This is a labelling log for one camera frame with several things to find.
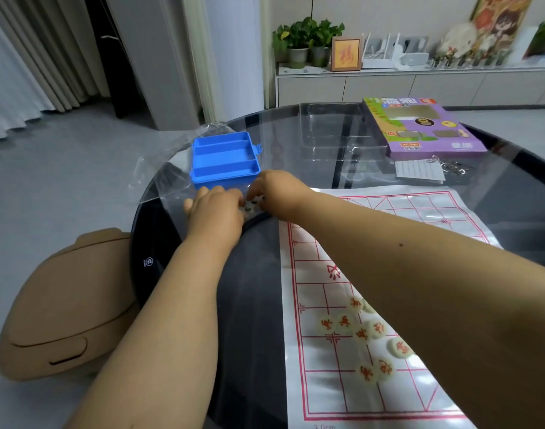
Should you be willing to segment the person's left hand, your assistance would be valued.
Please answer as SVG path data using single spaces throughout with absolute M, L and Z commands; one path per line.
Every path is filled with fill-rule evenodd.
M 184 213 L 188 218 L 186 242 L 199 243 L 222 254 L 230 254 L 238 243 L 245 221 L 239 208 Z

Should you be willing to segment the person's right hand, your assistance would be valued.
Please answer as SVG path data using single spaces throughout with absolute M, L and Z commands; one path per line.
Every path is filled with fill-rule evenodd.
M 289 172 L 264 171 L 275 171 L 275 191 L 273 199 L 261 208 L 281 221 L 296 223 L 300 210 L 317 193 Z

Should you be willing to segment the small clear bag of pieces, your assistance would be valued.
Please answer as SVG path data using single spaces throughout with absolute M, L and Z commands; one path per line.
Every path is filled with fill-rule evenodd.
M 261 208 L 262 200 L 263 196 L 256 196 L 252 200 L 245 201 L 245 204 L 239 207 L 240 211 L 244 214 L 245 220 L 249 220 L 265 212 Z

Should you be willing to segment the person's left forearm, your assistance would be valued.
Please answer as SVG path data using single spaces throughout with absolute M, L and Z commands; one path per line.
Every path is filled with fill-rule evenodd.
M 238 241 L 186 238 L 64 429 L 203 429 L 218 361 L 217 287 Z

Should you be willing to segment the person's right forearm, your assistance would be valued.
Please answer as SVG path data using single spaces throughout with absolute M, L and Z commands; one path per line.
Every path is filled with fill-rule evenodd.
M 479 429 L 545 429 L 545 267 L 310 189 L 284 219 L 320 243 Z

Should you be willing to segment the blue plastic compartment box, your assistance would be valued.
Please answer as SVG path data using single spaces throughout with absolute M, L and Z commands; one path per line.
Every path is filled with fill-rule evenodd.
M 192 143 L 191 184 L 196 189 L 249 186 L 261 173 L 261 144 L 246 131 L 200 136 Z

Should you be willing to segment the large clear plastic bag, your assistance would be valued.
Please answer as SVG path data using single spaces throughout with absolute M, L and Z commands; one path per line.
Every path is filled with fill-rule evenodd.
M 237 131 L 224 123 L 210 123 L 196 130 L 186 131 L 160 146 L 152 146 L 136 161 L 127 186 L 127 198 L 137 204 L 160 200 L 165 209 L 170 212 L 172 208 L 169 205 L 170 200 L 193 197 L 198 190 L 191 184 L 190 179 L 193 141 L 200 136 L 216 136 L 242 131 L 245 130 Z M 233 188 L 246 193 L 248 187 Z

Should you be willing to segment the clear plastic insert tray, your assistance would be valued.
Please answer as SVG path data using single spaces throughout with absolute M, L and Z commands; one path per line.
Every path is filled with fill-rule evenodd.
M 311 161 L 381 161 L 388 145 L 360 103 L 299 105 L 300 151 Z

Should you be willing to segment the white standing air conditioner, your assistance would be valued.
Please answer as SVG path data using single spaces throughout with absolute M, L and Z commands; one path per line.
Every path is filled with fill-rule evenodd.
M 264 110 L 261 0 L 182 0 L 206 123 Z

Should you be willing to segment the green potted plant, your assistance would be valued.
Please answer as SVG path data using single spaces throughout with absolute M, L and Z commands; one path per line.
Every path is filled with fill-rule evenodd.
M 292 25 L 281 25 L 272 32 L 272 47 L 279 63 L 288 63 L 291 69 L 304 69 L 312 46 L 312 32 L 316 22 L 311 16 Z
M 310 31 L 310 63 L 314 67 L 327 67 L 332 54 L 332 40 L 334 37 L 342 36 L 345 24 L 333 25 L 328 19 L 319 23 L 312 20 Z

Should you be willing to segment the wooden framed picture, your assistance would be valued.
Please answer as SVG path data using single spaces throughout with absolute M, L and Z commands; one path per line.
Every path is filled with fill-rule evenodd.
M 332 39 L 331 72 L 360 71 L 362 39 L 334 37 Z

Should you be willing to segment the white paper leaflet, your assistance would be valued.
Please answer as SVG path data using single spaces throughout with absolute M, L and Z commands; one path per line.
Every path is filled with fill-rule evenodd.
M 440 161 L 419 159 L 395 162 L 396 177 L 443 183 L 446 180 Z

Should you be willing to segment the white router with antennas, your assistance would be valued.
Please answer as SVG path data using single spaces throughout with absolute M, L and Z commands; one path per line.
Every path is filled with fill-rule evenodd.
M 379 38 L 369 32 L 363 44 L 361 69 L 394 69 L 403 54 L 400 37 L 401 34 L 388 34 L 386 38 Z

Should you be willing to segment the tan wooden chair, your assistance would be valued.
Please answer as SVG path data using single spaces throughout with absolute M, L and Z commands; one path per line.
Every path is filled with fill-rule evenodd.
M 28 381 L 92 372 L 139 313 L 129 233 L 85 233 L 45 259 L 25 281 L 0 333 L 0 373 Z

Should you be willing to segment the purple game box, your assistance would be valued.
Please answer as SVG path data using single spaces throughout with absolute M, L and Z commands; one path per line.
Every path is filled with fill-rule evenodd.
M 394 161 L 476 158 L 487 148 L 432 98 L 364 98 L 362 110 Z

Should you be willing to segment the white low sideboard cabinet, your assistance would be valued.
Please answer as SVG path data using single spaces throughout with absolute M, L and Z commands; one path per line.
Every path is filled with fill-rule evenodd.
M 451 110 L 545 108 L 545 67 L 360 70 L 277 68 L 275 106 L 430 98 Z

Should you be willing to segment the cluster of cream chess pieces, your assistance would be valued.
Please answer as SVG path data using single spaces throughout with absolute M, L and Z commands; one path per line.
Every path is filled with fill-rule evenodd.
M 360 360 L 355 372 L 365 386 L 375 386 L 378 382 L 387 381 L 394 375 L 394 365 L 383 356 L 372 356 L 369 343 L 388 335 L 388 326 L 383 319 L 371 317 L 362 321 L 360 312 L 374 315 L 376 311 L 360 296 L 348 298 L 348 311 L 326 314 L 315 320 L 315 327 L 321 336 L 333 339 L 352 338 L 360 348 Z

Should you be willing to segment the white box device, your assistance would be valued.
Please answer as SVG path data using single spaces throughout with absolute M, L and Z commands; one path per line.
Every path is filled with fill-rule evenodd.
M 399 65 L 411 68 L 427 64 L 429 59 L 429 52 L 426 50 L 428 41 L 428 36 L 407 36 L 403 38 Z

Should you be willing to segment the white red-lined chess board sheet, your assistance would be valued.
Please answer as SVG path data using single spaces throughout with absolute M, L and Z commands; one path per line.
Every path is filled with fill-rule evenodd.
M 369 351 L 395 370 L 387 381 L 363 385 L 356 341 L 333 343 L 315 327 L 322 315 L 347 312 L 348 298 L 361 293 L 299 225 L 280 222 L 279 245 L 289 429 L 476 429 L 377 312 L 360 312 L 362 321 L 378 317 L 388 326 Z

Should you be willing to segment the white pleated curtain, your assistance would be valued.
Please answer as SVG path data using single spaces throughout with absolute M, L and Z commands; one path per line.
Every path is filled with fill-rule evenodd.
M 0 140 L 110 96 L 85 0 L 0 0 Z

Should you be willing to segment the white round plush toy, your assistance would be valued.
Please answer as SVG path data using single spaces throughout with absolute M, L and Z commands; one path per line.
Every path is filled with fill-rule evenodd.
M 440 41 L 436 56 L 462 57 L 477 41 L 477 28 L 474 23 L 467 22 L 453 26 Z

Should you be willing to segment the row of small figurines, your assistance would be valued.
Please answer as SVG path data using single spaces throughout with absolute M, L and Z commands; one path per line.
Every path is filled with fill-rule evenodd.
M 437 52 L 430 57 L 426 67 L 432 70 L 477 70 L 502 69 L 507 63 L 511 49 L 489 49 L 487 51 L 457 52 L 449 48 L 447 52 Z

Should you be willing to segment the colourful wall poster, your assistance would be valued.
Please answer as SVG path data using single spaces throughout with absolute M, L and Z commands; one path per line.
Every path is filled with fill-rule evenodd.
M 509 48 L 533 0 L 478 0 L 471 17 L 476 48 Z

